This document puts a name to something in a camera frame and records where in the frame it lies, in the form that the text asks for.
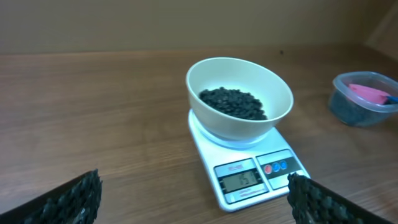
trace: textured rubber pad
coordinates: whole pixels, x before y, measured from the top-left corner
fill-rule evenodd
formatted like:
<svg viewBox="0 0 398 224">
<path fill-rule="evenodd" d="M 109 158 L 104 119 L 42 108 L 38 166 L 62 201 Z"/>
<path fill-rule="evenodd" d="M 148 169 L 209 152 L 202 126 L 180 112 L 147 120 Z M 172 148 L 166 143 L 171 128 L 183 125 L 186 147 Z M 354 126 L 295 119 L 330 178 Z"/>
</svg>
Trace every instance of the textured rubber pad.
<svg viewBox="0 0 398 224">
<path fill-rule="evenodd" d="M 98 170 L 87 172 L 0 215 L 1 224 L 92 224 L 102 193 Z"/>
<path fill-rule="evenodd" d="M 296 173 L 289 175 L 287 200 L 298 224 L 308 223 L 391 223 L 326 187 Z"/>
</svg>

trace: wall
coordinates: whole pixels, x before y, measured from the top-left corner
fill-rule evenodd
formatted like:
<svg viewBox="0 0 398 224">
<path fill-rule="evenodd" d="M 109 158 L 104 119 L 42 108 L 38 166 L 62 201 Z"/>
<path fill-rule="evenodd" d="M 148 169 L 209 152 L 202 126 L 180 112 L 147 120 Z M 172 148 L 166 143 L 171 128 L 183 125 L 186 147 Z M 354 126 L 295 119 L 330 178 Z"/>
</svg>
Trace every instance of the wall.
<svg viewBox="0 0 398 224">
<path fill-rule="evenodd" d="M 393 0 L 2 0 L 0 54 L 365 40 Z"/>
<path fill-rule="evenodd" d="M 366 44 L 398 60 L 398 1 L 385 15 Z"/>
</svg>

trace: bowl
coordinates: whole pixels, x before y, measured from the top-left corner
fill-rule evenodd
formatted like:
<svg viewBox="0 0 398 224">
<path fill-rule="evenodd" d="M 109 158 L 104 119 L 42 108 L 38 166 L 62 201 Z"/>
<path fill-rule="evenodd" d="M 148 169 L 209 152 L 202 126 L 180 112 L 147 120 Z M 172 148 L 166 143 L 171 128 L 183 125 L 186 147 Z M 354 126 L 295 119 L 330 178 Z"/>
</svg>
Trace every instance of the bowl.
<svg viewBox="0 0 398 224">
<path fill-rule="evenodd" d="M 248 140 L 273 128 L 293 107 L 289 86 L 274 72 L 246 60 L 208 58 L 194 64 L 186 77 L 190 106 L 209 132 L 225 139 Z M 235 118 L 208 106 L 199 94 L 219 87 L 251 93 L 262 103 L 267 120 Z"/>
</svg>

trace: black seeds in container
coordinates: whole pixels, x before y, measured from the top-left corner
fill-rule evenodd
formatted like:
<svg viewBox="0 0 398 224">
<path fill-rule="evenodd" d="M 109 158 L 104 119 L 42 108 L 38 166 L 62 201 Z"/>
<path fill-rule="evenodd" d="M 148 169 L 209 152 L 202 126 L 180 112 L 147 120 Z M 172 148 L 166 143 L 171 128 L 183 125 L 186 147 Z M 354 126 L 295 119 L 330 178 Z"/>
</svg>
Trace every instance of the black seeds in container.
<svg viewBox="0 0 398 224">
<path fill-rule="evenodd" d="M 329 109 L 340 121 L 349 126 L 369 126 L 390 116 L 390 113 L 378 113 L 363 108 L 338 90 L 335 90 L 330 98 Z"/>
<path fill-rule="evenodd" d="M 210 107 L 235 118 L 249 120 L 266 120 L 267 116 L 261 109 L 262 103 L 250 93 L 241 90 L 227 90 L 220 87 L 215 90 L 203 90 L 199 98 Z"/>
</svg>

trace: blue handle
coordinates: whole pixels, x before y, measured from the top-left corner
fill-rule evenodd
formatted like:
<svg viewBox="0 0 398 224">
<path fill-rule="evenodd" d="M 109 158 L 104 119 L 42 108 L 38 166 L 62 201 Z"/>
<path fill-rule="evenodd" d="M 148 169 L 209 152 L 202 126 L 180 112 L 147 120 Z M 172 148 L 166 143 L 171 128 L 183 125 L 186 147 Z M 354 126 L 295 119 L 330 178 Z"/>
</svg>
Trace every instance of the blue handle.
<svg viewBox="0 0 398 224">
<path fill-rule="evenodd" d="M 396 96 L 387 96 L 387 98 L 391 101 L 398 103 L 398 97 L 396 97 Z"/>
</svg>

